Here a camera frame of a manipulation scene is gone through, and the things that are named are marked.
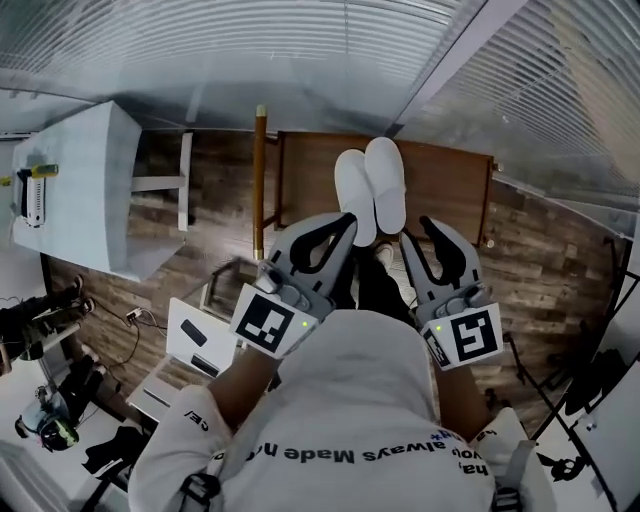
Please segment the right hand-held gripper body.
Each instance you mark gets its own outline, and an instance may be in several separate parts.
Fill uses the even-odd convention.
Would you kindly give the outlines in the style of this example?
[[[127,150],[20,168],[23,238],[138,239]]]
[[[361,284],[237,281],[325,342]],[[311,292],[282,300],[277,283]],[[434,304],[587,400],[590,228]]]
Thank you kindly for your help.
[[[418,306],[420,335],[443,371],[491,358],[503,351],[499,304],[482,285]]]

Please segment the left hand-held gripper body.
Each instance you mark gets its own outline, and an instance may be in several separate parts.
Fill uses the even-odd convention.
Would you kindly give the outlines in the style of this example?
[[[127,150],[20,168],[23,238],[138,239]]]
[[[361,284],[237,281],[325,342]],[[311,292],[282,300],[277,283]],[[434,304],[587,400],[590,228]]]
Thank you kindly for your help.
[[[335,271],[305,273],[289,265],[262,262],[256,280],[240,292],[230,332],[247,345],[282,359],[335,309],[330,293]]]

